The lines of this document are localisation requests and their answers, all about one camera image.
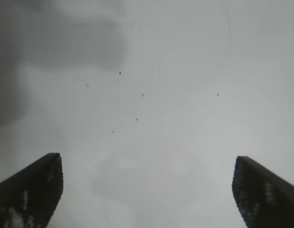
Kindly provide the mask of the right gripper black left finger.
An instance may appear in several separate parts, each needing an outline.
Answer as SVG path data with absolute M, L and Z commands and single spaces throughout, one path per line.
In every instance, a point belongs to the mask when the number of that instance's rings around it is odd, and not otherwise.
M 48 153 L 0 183 L 0 228 L 45 228 L 63 193 L 62 158 Z

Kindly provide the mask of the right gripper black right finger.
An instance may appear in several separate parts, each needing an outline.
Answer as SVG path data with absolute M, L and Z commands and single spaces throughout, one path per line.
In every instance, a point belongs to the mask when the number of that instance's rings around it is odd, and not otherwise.
M 294 185 L 248 156 L 235 161 L 232 193 L 248 228 L 294 228 Z

